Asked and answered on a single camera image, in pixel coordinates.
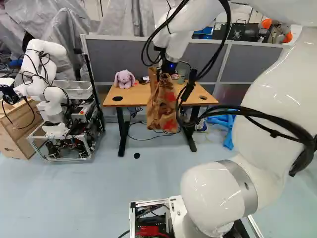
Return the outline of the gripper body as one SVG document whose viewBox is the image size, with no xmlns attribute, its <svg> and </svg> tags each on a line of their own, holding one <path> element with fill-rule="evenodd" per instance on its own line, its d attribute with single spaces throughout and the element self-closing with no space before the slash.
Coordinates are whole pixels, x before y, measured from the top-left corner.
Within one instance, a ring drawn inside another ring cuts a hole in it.
<svg viewBox="0 0 317 238">
<path fill-rule="evenodd" d="M 175 74 L 177 62 L 169 61 L 166 57 L 162 60 L 161 71 L 162 73 Z"/>
</svg>

